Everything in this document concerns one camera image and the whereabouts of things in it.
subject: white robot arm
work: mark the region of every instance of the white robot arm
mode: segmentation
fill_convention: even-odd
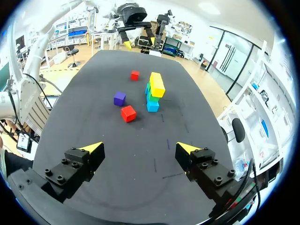
[[[8,91],[0,93],[0,119],[7,119],[12,121],[17,127],[22,130],[23,124],[26,122],[38,135],[41,135],[43,127],[50,114],[40,97],[41,88],[45,84],[40,84],[39,71],[44,52],[49,43],[50,38],[55,32],[54,23],[63,15],[77,7],[82,2],[87,6],[97,6],[101,1],[96,0],[69,0],[67,3],[62,3],[56,8],[47,8],[47,18],[39,12],[43,18],[35,17],[38,22],[39,37],[31,47],[24,70],[20,63],[17,62],[15,53],[15,37],[14,37],[14,23],[8,27],[7,30],[7,44],[9,57],[9,71],[12,80],[14,81],[7,87]],[[123,5],[128,5],[127,0],[119,0],[117,4],[113,5],[106,1],[108,12],[116,11],[117,8]]]

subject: wooden floor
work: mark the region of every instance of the wooden floor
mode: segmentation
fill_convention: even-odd
[[[79,53],[75,56],[75,61],[79,61],[81,63],[80,66],[69,69],[68,64],[73,62],[73,57],[70,57],[58,65],[55,65],[52,61],[50,64],[50,68],[40,70],[40,73],[43,74],[47,80],[56,84],[62,91],[67,87],[67,85],[82,68],[82,66],[91,58],[91,47],[88,47],[87,44],[76,45],[76,48],[79,49]],[[104,49],[108,50],[107,44],[105,44]],[[117,49],[128,51],[128,49],[122,45],[117,47]],[[140,52],[140,49],[133,48],[132,51]],[[50,58],[52,58],[52,56],[54,56],[55,54],[56,50],[48,51],[48,56],[50,56]],[[200,66],[194,61],[185,60],[179,57],[174,58],[165,54],[163,54],[162,57],[178,61],[186,69],[186,71],[190,74],[194,82],[198,85],[199,89],[205,96],[216,117],[221,114],[224,107],[227,107],[230,104],[229,99],[227,98],[223,90],[219,87],[217,82],[210,76],[209,73],[207,73],[205,70],[200,69]],[[47,95],[60,94],[52,85],[47,83],[44,91]],[[2,134],[1,137],[5,144],[4,149],[7,149],[8,151],[21,156],[20,153],[16,150],[16,143],[8,135]]]

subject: cyan cube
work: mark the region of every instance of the cyan cube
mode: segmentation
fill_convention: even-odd
[[[113,103],[118,106],[123,106],[125,104],[125,98],[125,93],[117,92],[113,97]]]
[[[159,109],[159,103],[158,102],[147,102],[147,110],[150,113],[156,113]]]
[[[148,83],[146,85],[145,95],[148,95],[149,89],[150,89],[150,84]]]
[[[148,94],[147,94],[147,102],[148,102],[148,101],[151,101],[151,102],[158,102],[159,99],[160,99],[159,97],[153,97],[153,96],[152,96],[151,89],[150,89],[150,91],[148,91]]]

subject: purple cube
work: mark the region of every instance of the purple cube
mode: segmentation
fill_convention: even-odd
[[[118,106],[123,106],[125,103],[126,94],[117,92],[113,97],[113,103]]]

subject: glass wall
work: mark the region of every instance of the glass wall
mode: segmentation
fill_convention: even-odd
[[[237,94],[239,93],[239,91],[241,90],[241,88],[245,85],[248,77],[251,75],[254,66],[258,60],[258,54],[260,52],[260,49],[256,46],[253,46],[253,49],[250,53],[249,59],[244,67],[244,69],[242,70],[237,82],[233,85],[232,89],[227,93],[228,97],[230,99],[234,99]],[[264,55],[265,59],[268,61],[269,57],[267,54]],[[257,73],[259,76],[263,75],[263,72],[259,72]],[[257,82],[259,82],[261,77],[257,77],[256,75],[254,76],[254,80],[256,80]]]
[[[227,93],[242,70],[252,43],[225,31],[217,54],[208,69],[209,74]],[[242,85],[236,83],[230,90],[231,96],[237,95]]]

